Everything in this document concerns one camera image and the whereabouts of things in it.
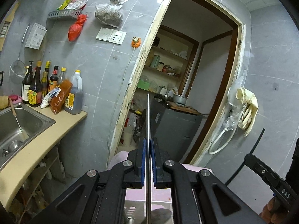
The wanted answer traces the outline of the person's right hand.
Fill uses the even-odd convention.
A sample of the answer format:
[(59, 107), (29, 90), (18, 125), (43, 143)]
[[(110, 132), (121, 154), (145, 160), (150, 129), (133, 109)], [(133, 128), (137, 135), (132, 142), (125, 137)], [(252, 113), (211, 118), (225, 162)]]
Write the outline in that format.
[(294, 204), (290, 211), (286, 211), (280, 208), (275, 209), (278, 206), (279, 201), (273, 197), (268, 204), (263, 208), (263, 211), (259, 216), (265, 223), (298, 223), (298, 204)]

